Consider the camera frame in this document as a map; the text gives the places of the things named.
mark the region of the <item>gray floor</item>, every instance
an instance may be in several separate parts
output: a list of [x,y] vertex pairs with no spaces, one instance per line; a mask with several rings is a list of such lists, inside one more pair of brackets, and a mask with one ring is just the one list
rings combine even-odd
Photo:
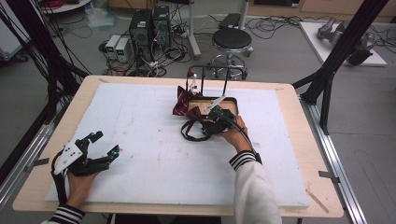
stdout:
[[[59,19],[70,22],[84,16],[82,10],[76,10],[59,15]],[[197,27],[211,20],[209,17],[196,19]],[[73,34],[66,34],[64,39],[93,74],[101,74],[106,69],[106,60],[98,46],[111,34],[124,33],[129,20],[116,19],[114,27],[93,28],[91,35],[85,25],[86,19],[67,25],[73,29]],[[208,22],[205,27],[217,25]],[[396,36],[396,27],[390,27],[392,36]],[[385,30],[386,27],[378,25],[378,29]],[[202,58],[166,67],[168,73],[164,78],[184,78],[189,66],[207,63],[218,54],[210,48],[209,36],[196,37]],[[293,83],[314,73],[321,65],[303,32],[295,27],[283,27],[269,40],[253,35],[253,48],[255,51],[251,56],[244,58],[249,71],[247,81]],[[375,50],[387,66],[342,66],[335,76],[329,131],[368,223],[396,223],[396,175],[393,173],[396,170],[396,57],[384,48],[375,47]],[[0,144],[3,152],[0,162],[3,163],[46,103],[47,84],[32,62],[13,61],[0,67],[0,87]],[[302,87],[297,92],[302,93],[305,89]],[[40,223],[50,216],[50,213],[13,211],[12,201],[16,193],[17,190],[1,211],[1,223]],[[295,218],[284,218],[284,223],[295,221]],[[106,220],[101,215],[89,214],[83,223],[106,223]],[[304,223],[350,222],[343,216],[336,219],[305,218]]]

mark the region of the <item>stool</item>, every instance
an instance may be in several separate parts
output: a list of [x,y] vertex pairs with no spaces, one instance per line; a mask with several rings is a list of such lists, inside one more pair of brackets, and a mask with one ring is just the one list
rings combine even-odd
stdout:
[[[225,66],[231,68],[230,74],[228,78],[234,78],[236,80],[237,76],[241,76],[242,80],[245,80],[248,75],[248,69],[245,66],[245,62],[238,56],[233,55],[238,52],[246,52],[247,56],[249,55],[248,49],[251,44],[251,37],[248,33],[243,30],[234,29],[234,28],[223,28],[216,31],[212,37],[212,44],[216,49],[224,51],[225,53],[216,56],[212,60],[209,65],[214,65],[215,62],[218,62],[217,59],[220,57],[225,57]],[[233,59],[237,59],[241,64],[237,65]],[[233,67],[241,68],[243,72],[239,69],[234,69],[237,71],[233,71]],[[215,71],[212,77],[218,78],[219,74],[223,74],[227,76],[227,69],[219,69],[217,72]]]

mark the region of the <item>wooden table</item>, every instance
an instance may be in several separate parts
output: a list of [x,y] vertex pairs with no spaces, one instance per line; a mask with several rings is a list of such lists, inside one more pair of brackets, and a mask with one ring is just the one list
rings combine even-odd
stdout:
[[[149,85],[184,86],[185,79],[147,77],[86,77],[75,98],[53,133],[40,159],[53,159],[64,144],[72,139],[99,84],[132,83]],[[206,80],[206,87],[222,87],[223,81]],[[290,141],[299,164],[309,198],[308,208],[281,209],[282,217],[341,217],[344,214],[339,198],[329,178],[320,177],[318,171],[327,171],[318,145],[309,127],[294,88],[289,84],[229,82],[229,87],[274,90],[287,125]],[[58,203],[45,201],[52,183],[50,163],[33,169],[18,194],[13,207],[18,211],[54,211]],[[93,213],[130,213],[161,215],[232,216],[231,206],[168,205],[133,203],[86,203],[82,210]]]

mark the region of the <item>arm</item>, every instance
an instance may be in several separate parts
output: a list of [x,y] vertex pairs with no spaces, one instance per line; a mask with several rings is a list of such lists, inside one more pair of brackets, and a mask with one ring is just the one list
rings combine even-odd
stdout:
[[60,204],[55,214],[49,221],[42,224],[76,224],[81,222],[85,213],[80,209],[90,194],[90,188],[93,180],[99,173],[87,176],[75,176],[68,173],[70,195],[66,204]]
[[[248,134],[248,128],[240,116],[236,123]],[[239,130],[231,128],[219,136],[235,147],[237,154],[230,160],[236,171],[233,212],[236,224],[282,223],[276,197],[264,168],[256,162],[250,144]]]

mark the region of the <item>striped cuff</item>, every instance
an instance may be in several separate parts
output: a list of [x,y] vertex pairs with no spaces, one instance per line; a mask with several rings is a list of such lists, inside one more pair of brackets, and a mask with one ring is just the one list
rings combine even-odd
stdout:
[[250,161],[255,161],[256,158],[254,157],[254,154],[252,151],[249,150],[244,150],[244,151],[240,151],[238,152],[238,154],[236,154],[231,160],[230,160],[230,164],[233,167],[233,169],[235,171],[238,170],[238,168]]
[[85,213],[67,204],[60,204],[49,221],[60,224],[78,224]]

